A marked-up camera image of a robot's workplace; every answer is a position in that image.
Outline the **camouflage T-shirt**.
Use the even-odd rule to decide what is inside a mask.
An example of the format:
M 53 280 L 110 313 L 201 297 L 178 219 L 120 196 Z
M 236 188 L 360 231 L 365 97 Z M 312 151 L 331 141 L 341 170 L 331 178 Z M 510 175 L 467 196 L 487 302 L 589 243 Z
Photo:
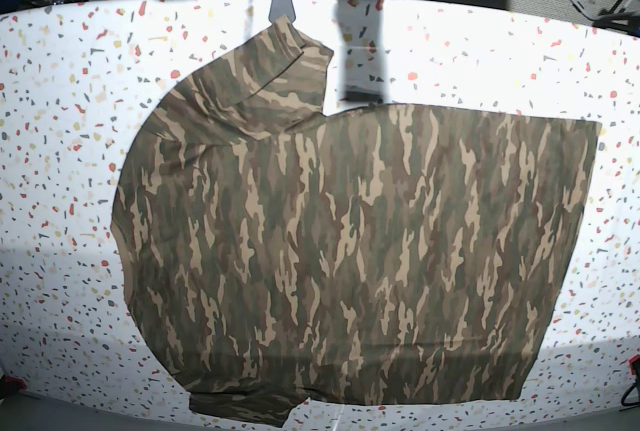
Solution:
M 323 112 L 332 51 L 278 19 L 179 82 L 112 208 L 124 298 L 193 412 L 515 400 L 568 270 L 601 126 Z

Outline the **red clamp right corner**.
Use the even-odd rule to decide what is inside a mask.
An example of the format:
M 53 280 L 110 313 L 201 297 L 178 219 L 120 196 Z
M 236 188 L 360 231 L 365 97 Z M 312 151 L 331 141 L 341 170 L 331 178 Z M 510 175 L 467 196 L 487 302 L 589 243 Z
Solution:
M 629 360 L 629 367 L 633 377 L 633 384 L 623 393 L 621 406 L 636 408 L 640 406 L 640 355 L 636 354 Z

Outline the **red clamp corner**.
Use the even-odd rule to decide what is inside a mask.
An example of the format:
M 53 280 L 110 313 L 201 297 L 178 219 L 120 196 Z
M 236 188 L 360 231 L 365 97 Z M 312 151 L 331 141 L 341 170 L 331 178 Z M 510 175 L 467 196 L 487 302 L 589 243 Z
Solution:
M 640 355 L 636 354 L 629 360 L 629 367 L 633 377 L 633 384 L 623 393 L 621 406 L 636 408 L 640 406 Z
M 0 379 L 0 399 L 16 394 L 26 388 L 23 380 L 10 376 L 3 376 Z

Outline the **red clamp left corner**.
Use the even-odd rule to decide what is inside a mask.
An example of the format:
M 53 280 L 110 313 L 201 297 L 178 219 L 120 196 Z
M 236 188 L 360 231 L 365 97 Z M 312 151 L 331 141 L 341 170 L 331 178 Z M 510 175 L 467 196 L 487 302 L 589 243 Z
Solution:
M 0 379 L 0 399 L 16 394 L 26 388 L 23 380 L 10 376 L 3 376 Z

